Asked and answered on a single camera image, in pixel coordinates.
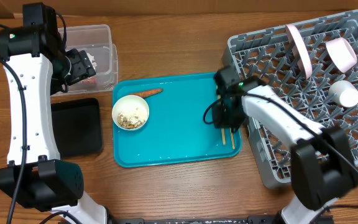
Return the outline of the orange carrot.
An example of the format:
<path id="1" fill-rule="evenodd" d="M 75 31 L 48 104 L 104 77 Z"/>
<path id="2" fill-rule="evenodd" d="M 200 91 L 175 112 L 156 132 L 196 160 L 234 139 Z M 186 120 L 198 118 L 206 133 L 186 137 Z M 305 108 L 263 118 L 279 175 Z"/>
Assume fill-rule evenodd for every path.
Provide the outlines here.
<path id="1" fill-rule="evenodd" d="M 131 93 L 131 95 L 139 96 L 143 99 L 146 99 L 150 96 L 157 95 L 161 92 L 163 92 L 162 88 L 156 88 L 156 89 L 152 89 L 152 90 L 145 90 L 145 91 L 140 91 L 140 92 L 136 92 L 136 93 Z"/>

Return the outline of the cream bowl with food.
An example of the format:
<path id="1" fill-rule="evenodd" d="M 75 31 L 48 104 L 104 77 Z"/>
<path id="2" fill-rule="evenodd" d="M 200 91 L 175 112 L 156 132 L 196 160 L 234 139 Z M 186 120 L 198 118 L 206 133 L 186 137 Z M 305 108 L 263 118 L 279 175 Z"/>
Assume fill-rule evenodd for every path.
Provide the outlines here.
<path id="1" fill-rule="evenodd" d="M 137 95 L 127 95 L 118 99 L 112 107 L 112 120 L 123 130 L 136 131 L 142 128 L 149 118 L 149 105 Z"/>

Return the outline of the black rectangular tray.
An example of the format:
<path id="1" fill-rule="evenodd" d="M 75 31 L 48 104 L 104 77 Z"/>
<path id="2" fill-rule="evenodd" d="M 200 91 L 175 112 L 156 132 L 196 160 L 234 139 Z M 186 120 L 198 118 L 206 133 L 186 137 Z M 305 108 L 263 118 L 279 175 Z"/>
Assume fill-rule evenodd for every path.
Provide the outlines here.
<path id="1" fill-rule="evenodd" d="M 51 109 L 53 134 L 60 157 L 87 156 L 103 150 L 99 102 L 96 98 L 54 103 Z"/>

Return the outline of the light wooden chopstick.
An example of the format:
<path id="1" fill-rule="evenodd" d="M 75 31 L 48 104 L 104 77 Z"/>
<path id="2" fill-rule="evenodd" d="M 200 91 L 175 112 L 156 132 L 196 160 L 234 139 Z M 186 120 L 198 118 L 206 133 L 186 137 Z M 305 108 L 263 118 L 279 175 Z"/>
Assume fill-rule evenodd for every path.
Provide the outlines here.
<path id="1" fill-rule="evenodd" d="M 226 135 L 225 135 L 225 130 L 224 130 L 224 128 L 221 128 L 221 135 L 222 135 L 223 145 L 225 146 L 225 145 L 226 145 Z"/>

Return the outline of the teal plastic tray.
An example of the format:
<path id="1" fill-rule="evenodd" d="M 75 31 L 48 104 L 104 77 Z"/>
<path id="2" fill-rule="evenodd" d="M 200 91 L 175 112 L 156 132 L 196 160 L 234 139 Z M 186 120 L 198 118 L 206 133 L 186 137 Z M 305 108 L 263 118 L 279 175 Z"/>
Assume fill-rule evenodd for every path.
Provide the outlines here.
<path id="1" fill-rule="evenodd" d="M 127 80 L 112 91 L 115 103 L 123 96 L 162 88 L 163 92 L 146 98 L 149 118 L 146 124 L 128 131 L 112 126 L 113 154 L 122 167 L 143 167 L 233 157 L 242 147 L 241 133 L 234 133 L 232 148 L 230 131 L 221 130 L 204 119 L 211 119 L 207 107 L 214 101 L 216 84 L 212 73 Z"/>

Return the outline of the small white cup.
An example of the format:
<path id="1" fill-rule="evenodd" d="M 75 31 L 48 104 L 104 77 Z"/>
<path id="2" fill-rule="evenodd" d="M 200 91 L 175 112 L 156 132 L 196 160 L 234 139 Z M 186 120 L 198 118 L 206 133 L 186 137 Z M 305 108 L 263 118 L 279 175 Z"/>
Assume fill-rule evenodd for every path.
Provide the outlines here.
<path id="1" fill-rule="evenodd" d="M 358 90 L 346 80 L 333 83 L 328 91 L 333 96 L 333 101 L 343 107 L 351 108 L 358 104 Z"/>

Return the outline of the grey dishwasher rack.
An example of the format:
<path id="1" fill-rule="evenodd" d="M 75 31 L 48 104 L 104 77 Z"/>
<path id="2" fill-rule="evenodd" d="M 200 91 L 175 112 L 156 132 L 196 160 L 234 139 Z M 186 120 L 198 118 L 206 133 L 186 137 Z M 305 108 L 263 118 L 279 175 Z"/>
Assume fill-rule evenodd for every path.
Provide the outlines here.
<path id="1" fill-rule="evenodd" d="M 306 78 L 298 67 L 284 26 L 234 35 L 229 38 L 223 64 L 237 70 L 240 77 L 257 76 L 275 93 L 307 118 L 325 127 L 339 125 L 347 133 L 351 154 L 358 166 L 358 104 L 337 105 L 329 87 L 341 80 L 358 91 L 358 10 L 342 12 L 296 23 L 311 59 L 313 72 Z M 325 49 L 328 41 L 342 37 L 354 49 L 356 64 L 340 72 Z"/>

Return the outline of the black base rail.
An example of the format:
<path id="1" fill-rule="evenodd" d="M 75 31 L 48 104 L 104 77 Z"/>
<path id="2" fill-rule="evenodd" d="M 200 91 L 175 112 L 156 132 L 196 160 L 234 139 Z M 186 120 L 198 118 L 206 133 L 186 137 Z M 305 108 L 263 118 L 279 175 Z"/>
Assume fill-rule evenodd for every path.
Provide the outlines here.
<path id="1" fill-rule="evenodd" d="M 251 215 L 245 218 L 191 218 L 191 219 L 165 219 L 146 220 L 143 218 L 112 217 L 113 224 L 274 224 L 280 223 L 275 215 Z"/>

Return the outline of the pink shallow bowl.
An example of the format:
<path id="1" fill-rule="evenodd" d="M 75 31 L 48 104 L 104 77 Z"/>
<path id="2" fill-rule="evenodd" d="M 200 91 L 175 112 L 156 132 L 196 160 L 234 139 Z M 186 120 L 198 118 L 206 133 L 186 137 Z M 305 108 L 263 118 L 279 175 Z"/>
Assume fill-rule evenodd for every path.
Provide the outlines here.
<path id="1" fill-rule="evenodd" d="M 346 73 L 357 63 L 357 56 L 354 49 L 343 37 L 326 42 L 326 50 L 328 51 L 331 61 L 342 73 Z"/>

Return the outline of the red foil wrapper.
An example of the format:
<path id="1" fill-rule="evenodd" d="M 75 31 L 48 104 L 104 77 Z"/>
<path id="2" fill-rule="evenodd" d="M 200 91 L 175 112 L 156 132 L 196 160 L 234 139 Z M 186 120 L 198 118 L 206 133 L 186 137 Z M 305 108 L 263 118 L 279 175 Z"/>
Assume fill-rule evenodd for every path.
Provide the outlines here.
<path id="1" fill-rule="evenodd" d="M 96 79 L 95 79 L 95 77 L 91 77 L 91 78 L 87 78 L 86 80 L 83 80 L 83 82 L 86 84 L 95 85 Z"/>

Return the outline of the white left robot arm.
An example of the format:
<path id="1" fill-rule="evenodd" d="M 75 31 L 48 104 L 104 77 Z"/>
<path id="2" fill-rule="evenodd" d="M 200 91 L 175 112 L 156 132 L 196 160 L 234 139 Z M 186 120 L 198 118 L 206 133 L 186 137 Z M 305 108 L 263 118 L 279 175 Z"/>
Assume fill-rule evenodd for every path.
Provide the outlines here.
<path id="1" fill-rule="evenodd" d="M 85 52 L 65 51 L 55 21 L 1 27 L 11 143 L 7 166 L 0 169 L 0 190 L 10 196 L 12 206 L 48 212 L 70 223 L 113 223 L 109 210 L 85 192 L 79 165 L 61 160 L 53 133 L 50 97 L 68 88 L 78 63 L 84 65 L 84 77 L 94 74 Z"/>

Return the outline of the clear plastic bin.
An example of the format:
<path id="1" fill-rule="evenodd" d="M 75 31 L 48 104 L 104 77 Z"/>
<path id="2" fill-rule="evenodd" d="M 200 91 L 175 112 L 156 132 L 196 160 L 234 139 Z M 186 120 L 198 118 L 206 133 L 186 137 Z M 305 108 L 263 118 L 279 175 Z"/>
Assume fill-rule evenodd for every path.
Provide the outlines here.
<path id="1" fill-rule="evenodd" d="M 67 27 L 66 50 L 84 50 L 94 56 L 97 63 L 95 85 L 82 81 L 69 86 L 68 94 L 111 91 L 118 81 L 116 46 L 112 42 L 110 27 L 106 24 Z"/>

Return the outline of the white napkin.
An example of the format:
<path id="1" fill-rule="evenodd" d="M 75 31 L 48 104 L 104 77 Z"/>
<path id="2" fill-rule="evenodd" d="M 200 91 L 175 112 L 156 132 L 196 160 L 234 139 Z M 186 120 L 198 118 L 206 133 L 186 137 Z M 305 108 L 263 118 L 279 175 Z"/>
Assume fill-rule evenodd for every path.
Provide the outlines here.
<path id="1" fill-rule="evenodd" d="M 96 61 L 95 61 L 95 59 L 94 59 L 94 56 L 92 56 L 92 55 L 89 54 L 89 53 L 87 53 L 87 56 L 88 56 L 88 58 L 89 58 L 89 60 L 90 60 L 90 62 L 91 62 L 91 64 L 92 64 L 94 70 L 96 70 L 97 63 L 96 63 Z"/>

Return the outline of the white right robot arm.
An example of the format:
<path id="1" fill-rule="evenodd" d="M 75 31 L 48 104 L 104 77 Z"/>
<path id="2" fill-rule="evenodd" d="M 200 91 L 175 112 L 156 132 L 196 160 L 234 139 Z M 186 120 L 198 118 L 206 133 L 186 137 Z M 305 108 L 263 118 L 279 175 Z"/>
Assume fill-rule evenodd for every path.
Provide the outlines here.
<path id="1" fill-rule="evenodd" d="M 235 132 L 245 119 L 254 118 L 290 150 L 295 196 L 274 223 L 316 223 L 329 210 L 358 209 L 358 168 L 341 127 L 326 128 L 308 119 L 257 77 L 214 81 L 219 99 L 205 112 L 212 114 L 215 128 Z"/>

